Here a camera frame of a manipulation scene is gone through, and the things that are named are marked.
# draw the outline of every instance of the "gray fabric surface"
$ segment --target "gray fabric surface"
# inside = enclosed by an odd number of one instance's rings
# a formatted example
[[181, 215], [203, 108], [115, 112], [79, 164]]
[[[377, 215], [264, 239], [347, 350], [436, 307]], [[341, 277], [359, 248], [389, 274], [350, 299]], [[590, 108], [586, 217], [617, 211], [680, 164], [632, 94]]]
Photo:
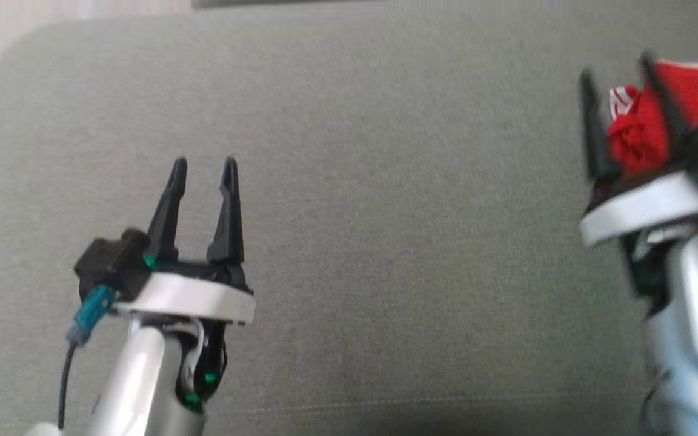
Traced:
[[[698, 2], [289, 5], [45, 28], [0, 62], [0, 434], [55, 420], [71, 271], [186, 155], [202, 257], [238, 155], [257, 291], [206, 434], [632, 434], [614, 246], [581, 247], [576, 82], [698, 60]], [[70, 379], [81, 434], [125, 325]]]

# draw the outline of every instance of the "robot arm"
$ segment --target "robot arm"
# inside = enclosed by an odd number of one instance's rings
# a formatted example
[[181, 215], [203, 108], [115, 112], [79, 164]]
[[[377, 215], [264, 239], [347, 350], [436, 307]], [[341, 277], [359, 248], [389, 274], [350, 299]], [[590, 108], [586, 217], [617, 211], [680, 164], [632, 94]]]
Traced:
[[[75, 265], [83, 307], [67, 335], [70, 350], [88, 340], [105, 312], [130, 321], [128, 340], [95, 406], [89, 436], [200, 436], [205, 402], [216, 392], [227, 364], [225, 327], [254, 318], [254, 296], [241, 268], [236, 161], [225, 161], [224, 201], [207, 262], [180, 260], [175, 248], [186, 172], [185, 159], [178, 159], [146, 234], [128, 229], [119, 240], [96, 239]], [[102, 304], [97, 302], [100, 291], [107, 292]], [[72, 354], [67, 354], [67, 364]], [[42, 423], [27, 436], [60, 436], [60, 404], [58, 426]]]
[[686, 123], [649, 55], [640, 67], [661, 104], [670, 162], [622, 177], [607, 148], [596, 87], [585, 71], [585, 155], [594, 191], [581, 232], [589, 246], [620, 241], [635, 292], [649, 301], [645, 337], [657, 384], [643, 406], [643, 421], [659, 434], [698, 436], [698, 130]]

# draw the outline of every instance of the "black cable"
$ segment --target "black cable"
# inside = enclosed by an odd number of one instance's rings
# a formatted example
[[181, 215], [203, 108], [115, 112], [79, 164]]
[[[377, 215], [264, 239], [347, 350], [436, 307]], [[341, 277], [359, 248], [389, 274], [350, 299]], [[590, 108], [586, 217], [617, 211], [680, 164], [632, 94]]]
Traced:
[[69, 383], [69, 369], [71, 368], [71, 360], [75, 356], [77, 342], [69, 341], [69, 350], [66, 350], [66, 359], [64, 360], [64, 370], [61, 373], [61, 391], [58, 392], [58, 430], [64, 430], [64, 414], [66, 412], [66, 386]]

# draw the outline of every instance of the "red fabric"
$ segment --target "red fabric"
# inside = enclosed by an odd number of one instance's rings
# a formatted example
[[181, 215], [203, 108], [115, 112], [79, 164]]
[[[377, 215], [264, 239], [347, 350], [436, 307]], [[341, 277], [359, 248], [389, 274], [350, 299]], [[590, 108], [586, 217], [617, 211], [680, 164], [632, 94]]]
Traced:
[[[698, 127], [698, 69], [657, 63], [659, 75], [676, 98], [689, 124]], [[628, 93], [636, 90], [627, 86]], [[607, 132], [613, 157], [627, 174], [659, 168], [667, 162], [668, 138], [659, 100], [650, 88], [638, 92], [626, 115], [618, 115]]]

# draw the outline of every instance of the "teal connector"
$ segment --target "teal connector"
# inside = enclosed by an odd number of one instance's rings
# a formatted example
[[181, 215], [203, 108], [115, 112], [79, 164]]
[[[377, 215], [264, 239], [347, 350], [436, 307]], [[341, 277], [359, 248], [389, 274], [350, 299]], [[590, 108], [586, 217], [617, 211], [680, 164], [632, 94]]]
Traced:
[[75, 314], [75, 325], [69, 329], [66, 339], [80, 348], [83, 347], [91, 338], [93, 328], [104, 315], [109, 313], [114, 304], [115, 293], [113, 290], [106, 285], [95, 287]]

